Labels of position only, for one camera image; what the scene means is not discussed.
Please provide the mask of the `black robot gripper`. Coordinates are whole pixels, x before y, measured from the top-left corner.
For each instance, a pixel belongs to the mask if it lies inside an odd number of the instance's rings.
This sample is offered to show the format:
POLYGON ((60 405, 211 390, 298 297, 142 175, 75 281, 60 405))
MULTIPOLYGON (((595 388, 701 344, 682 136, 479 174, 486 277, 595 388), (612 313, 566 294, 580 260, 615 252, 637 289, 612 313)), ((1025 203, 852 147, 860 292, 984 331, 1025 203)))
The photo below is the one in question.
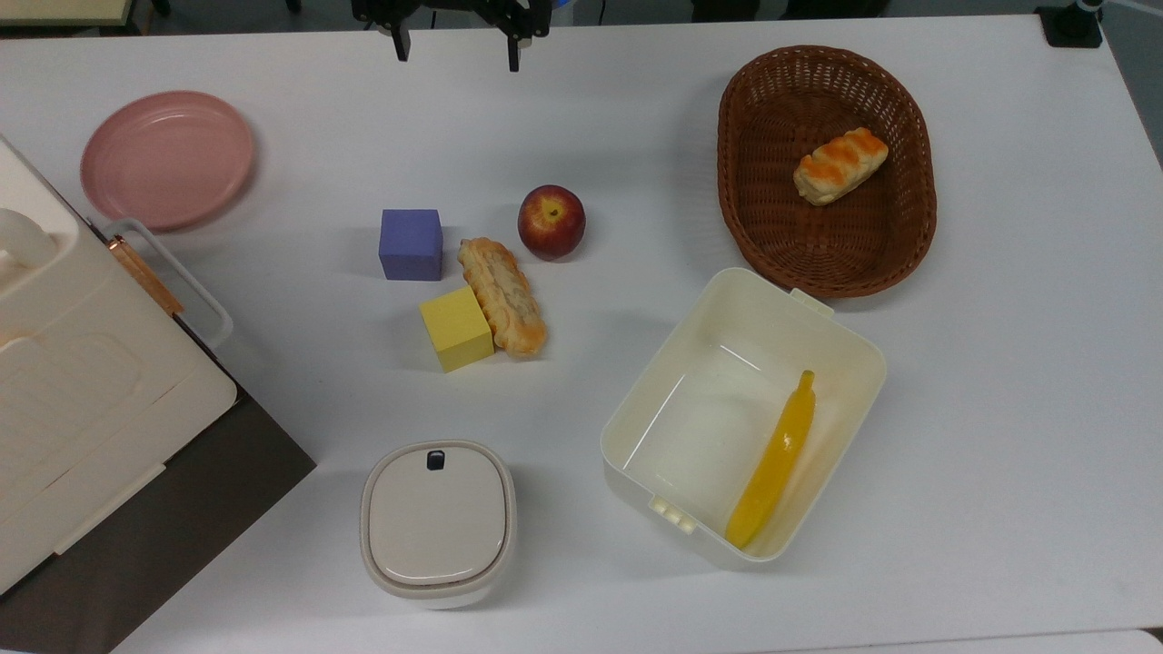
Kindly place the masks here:
POLYGON ((411 31, 404 21, 421 8, 462 10, 476 14, 486 24, 507 34, 508 70, 520 71, 523 40, 548 36, 552 1, 354 1, 357 20, 385 26, 392 30, 395 58, 411 59, 411 31))

